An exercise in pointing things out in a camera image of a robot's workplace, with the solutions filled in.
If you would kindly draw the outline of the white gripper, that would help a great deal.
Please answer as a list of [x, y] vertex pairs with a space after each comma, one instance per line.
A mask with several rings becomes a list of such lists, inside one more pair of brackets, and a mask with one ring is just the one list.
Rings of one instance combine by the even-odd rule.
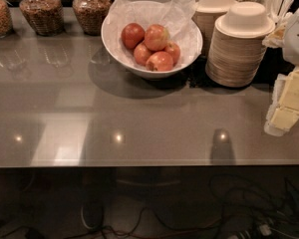
[[284, 135], [299, 120], [299, 8], [288, 19], [282, 51], [284, 60], [297, 67], [275, 81], [264, 125], [264, 131], [274, 136]]

